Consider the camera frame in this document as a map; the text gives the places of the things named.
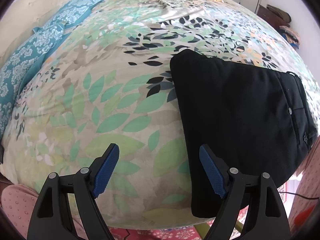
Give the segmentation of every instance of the blue pillow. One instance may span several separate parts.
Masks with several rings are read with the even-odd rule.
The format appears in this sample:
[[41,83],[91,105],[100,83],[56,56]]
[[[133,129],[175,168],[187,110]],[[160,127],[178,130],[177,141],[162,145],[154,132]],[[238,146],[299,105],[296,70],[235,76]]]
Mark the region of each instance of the blue pillow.
[[91,9],[103,0],[71,0],[45,23],[43,28],[57,23],[64,23],[65,29],[83,22],[91,14]]
[[45,56],[63,36],[64,25],[40,29],[25,41],[0,70],[0,139],[17,95],[40,70]]

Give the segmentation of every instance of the folded black pants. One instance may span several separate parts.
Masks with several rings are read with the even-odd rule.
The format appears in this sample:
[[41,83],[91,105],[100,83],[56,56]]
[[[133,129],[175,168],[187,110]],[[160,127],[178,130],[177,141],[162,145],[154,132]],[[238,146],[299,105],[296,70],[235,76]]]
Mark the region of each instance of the folded black pants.
[[[317,131],[301,80],[282,73],[186,49],[170,61],[192,180],[192,213],[217,215],[215,194],[199,160],[208,144],[243,174],[268,172],[277,187],[301,164]],[[249,203],[246,196],[243,207]]]

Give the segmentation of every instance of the brown wooden cabinet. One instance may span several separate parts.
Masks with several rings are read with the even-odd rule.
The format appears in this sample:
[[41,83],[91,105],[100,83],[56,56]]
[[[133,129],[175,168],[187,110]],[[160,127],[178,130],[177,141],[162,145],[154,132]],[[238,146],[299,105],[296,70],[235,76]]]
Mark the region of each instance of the brown wooden cabinet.
[[267,23],[269,23],[276,30],[278,30],[279,27],[282,25],[290,27],[290,25],[288,23],[286,23],[283,19],[281,19],[278,15],[269,11],[267,8],[263,7],[262,5],[259,6],[259,10],[258,10],[257,15],[260,18],[264,19]]

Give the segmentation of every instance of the bed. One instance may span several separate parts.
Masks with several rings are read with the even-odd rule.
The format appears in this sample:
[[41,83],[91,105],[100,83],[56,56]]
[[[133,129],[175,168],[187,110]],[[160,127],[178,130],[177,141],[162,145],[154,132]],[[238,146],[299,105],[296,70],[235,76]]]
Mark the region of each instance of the bed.
[[[169,68],[172,55],[185,48],[295,72],[319,127],[320,89],[307,66],[241,5],[104,0],[19,95],[2,140],[1,173],[39,192],[50,172],[75,173],[116,143],[119,162],[97,199],[108,226],[155,229],[207,221],[191,214],[188,158]],[[70,205],[76,214],[73,198]]]

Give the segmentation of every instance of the stack of clothes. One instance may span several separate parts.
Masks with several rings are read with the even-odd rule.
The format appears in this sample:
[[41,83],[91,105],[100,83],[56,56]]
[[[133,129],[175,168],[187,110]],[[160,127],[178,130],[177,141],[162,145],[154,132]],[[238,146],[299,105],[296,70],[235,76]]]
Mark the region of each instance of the stack of clothes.
[[297,32],[287,26],[280,26],[278,32],[294,49],[299,49],[300,36]]

